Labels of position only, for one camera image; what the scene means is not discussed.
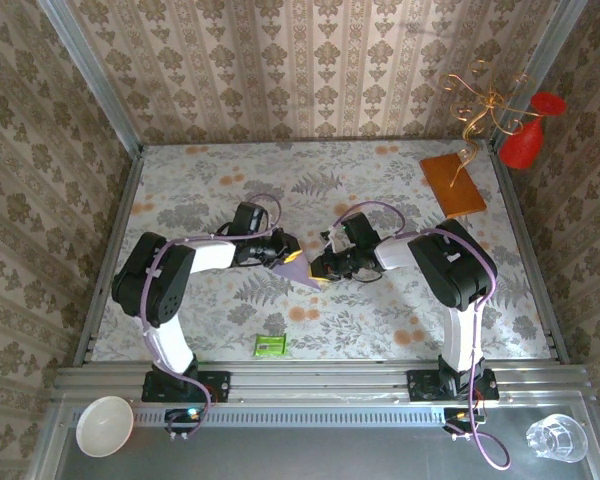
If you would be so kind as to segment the lilac paper sheet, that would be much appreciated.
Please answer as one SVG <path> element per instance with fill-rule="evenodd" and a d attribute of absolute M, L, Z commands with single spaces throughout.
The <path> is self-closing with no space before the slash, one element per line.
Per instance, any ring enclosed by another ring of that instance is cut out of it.
<path fill-rule="evenodd" d="M 310 264 L 304 252 L 293 262 L 277 264 L 272 273 L 315 290 L 321 289 L 319 283 L 310 277 Z"/>

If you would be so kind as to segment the green snack packet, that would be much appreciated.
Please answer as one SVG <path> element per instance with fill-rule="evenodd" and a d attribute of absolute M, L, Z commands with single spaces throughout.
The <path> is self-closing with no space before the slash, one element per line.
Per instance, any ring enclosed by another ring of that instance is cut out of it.
<path fill-rule="evenodd" d="M 286 336 L 257 335 L 254 347 L 256 357 L 284 356 L 286 354 Z"/>

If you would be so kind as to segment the floral patterned table cloth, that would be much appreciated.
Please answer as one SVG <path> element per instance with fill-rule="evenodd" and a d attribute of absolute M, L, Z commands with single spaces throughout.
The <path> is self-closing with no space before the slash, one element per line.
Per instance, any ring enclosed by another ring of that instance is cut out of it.
<path fill-rule="evenodd" d="M 420 161 L 461 148 L 448 140 L 148 147 L 115 270 L 143 233 L 171 239 L 213 232 L 247 199 L 264 206 L 309 258 L 322 251 L 321 233 L 355 204 L 381 236 L 433 227 L 444 216 Z M 498 269 L 483 316 L 484 354 L 547 359 L 549 345 L 486 151 L 469 172 L 487 208 L 462 225 Z M 285 335 L 286 360 L 433 360 L 444 316 L 415 263 L 380 275 L 362 272 L 321 290 L 262 267 L 213 270 L 189 280 L 180 310 L 186 342 L 202 361 L 252 361 L 257 335 Z"/>

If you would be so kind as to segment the orange-brown wooden board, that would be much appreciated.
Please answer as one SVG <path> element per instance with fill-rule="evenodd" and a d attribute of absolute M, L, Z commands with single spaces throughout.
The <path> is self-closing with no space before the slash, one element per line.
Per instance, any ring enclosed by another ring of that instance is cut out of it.
<path fill-rule="evenodd" d="M 447 219 L 485 211 L 485 200 L 457 153 L 420 161 L 424 177 Z"/>

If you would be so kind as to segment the red wine glass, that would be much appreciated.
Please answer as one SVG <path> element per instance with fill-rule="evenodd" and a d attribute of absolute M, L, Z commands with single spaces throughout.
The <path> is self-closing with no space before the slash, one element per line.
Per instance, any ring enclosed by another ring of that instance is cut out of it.
<path fill-rule="evenodd" d="M 522 122 L 499 150 L 500 161 L 512 169 L 524 170 L 532 166 L 544 144 L 544 118 L 560 116 L 567 109 L 563 98 L 549 92 L 534 94 L 530 106 L 531 111 L 525 113 L 529 120 Z"/>

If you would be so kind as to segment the white bowl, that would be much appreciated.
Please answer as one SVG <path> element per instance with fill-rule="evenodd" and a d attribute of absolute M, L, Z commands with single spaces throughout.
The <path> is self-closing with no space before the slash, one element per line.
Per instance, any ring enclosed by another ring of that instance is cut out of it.
<path fill-rule="evenodd" d="M 129 403 L 117 396 L 105 396 L 93 401 L 80 415 L 77 445 L 89 457 L 107 457 L 124 446 L 133 427 L 134 415 Z"/>

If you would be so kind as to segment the clear glass tumbler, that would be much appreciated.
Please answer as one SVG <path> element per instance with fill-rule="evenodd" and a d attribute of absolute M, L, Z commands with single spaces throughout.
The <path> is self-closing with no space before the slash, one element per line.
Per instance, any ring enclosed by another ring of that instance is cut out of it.
<path fill-rule="evenodd" d="M 584 427 L 565 414 L 551 414 L 534 422 L 526 431 L 526 440 L 540 458 L 577 463 L 588 453 Z"/>

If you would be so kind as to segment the aluminium mounting rail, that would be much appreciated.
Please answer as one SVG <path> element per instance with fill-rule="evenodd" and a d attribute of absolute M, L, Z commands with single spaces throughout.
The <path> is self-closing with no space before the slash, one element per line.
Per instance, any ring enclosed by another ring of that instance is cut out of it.
<path fill-rule="evenodd" d="M 403 405 L 412 387 L 408 372 L 433 370 L 432 361 L 272 360 L 202 362 L 197 372 L 230 375 L 230 406 Z M 557 360 L 496 360 L 500 404 L 550 404 L 570 397 L 592 399 L 595 389 L 586 369 Z M 146 362 L 90 362 L 62 368 L 55 379 L 58 399 L 86 402 L 107 394 L 138 402 Z"/>

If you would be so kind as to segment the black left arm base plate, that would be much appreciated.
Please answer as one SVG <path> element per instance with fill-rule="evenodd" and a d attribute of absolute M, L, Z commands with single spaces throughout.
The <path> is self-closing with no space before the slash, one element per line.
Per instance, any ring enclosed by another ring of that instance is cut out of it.
<path fill-rule="evenodd" d="M 183 376 L 193 378 L 209 392 L 212 403 L 226 403 L 229 398 L 231 373 L 229 371 L 200 370 L 194 358 Z M 202 390 L 191 382 L 178 379 L 155 365 L 146 373 L 141 400 L 145 403 L 204 403 Z"/>

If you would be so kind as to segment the aluminium side rail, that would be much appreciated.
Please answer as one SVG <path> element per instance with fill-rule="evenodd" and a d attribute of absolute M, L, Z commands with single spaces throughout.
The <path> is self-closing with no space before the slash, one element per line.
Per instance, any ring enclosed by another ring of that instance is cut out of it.
<path fill-rule="evenodd" d="M 561 364 L 570 364 L 571 360 L 541 273 L 511 176 L 508 169 L 498 159 L 495 148 L 491 143 L 487 143 L 487 151 L 498 180 L 500 192 L 509 216 L 549 350 L 552 357 Z"/>
<path fill-rule="evenodd" d="M 129 175 L 125 182 L 102 265 L 95 283 L 94 293 L 91 297 L 82 333 L 71 363 L 72 367 L 81 367 L 85 362 L 89 361 L 90 351 L 92 350 L 91 344 L 99 331 L 106 302 L 110 296 L 111 284 L 120 248 L 123 243 L 126 225 L 141 179 L 144 166 L 143 150 L 144 147 L 140 146 L 139 153 L 133 158 Z"/>

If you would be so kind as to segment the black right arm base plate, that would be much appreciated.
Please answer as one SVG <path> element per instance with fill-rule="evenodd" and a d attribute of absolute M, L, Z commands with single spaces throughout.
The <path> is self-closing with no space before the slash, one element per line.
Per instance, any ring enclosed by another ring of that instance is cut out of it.
<path fill-rule="evenodd" d="M 425 401 L 466 401 L 468 398 L 468 386 L 459 393 L 447 391 L 439 372 L 435 369 L 418 369 L 406 372 L 409 399 L 412 402 Z M 498 400 L 499 391 L 495 374 L 486 369 L 480 378 L 474 383 L 474 399 L 481 395 L 485 400 Z"/>

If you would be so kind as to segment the aluminium frame post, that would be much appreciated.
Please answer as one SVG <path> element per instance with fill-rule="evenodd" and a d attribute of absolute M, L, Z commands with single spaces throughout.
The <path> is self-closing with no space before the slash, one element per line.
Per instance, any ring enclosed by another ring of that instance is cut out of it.
<path fill-rule="evenodd" d="M 38 0 L 38 3 L 102 108 L 119 141 L 135 162 L 141 156 L 142 142 L 123 108 L 113 83 L 107 77 L 102 62 L 90 46 L 67 0 Z"/>
<path fill-rule="evenodd" d="M 551 0 L 545 19 L 537 20 L 532 25 L 531 53 L 512 70 L 513 74 L 522 74 L 523 82 L 515 84 L 510 81 L 511 96 L 505 101 L 505 109 L 496 114 L 496 120 L 501 125 L 507 126 L 510 122 L 523 119 L 523 114 L 516 113 L 516 110 L 526 110 L 530 106 L 531 96 L 547 77 L 587 1 Z"/>

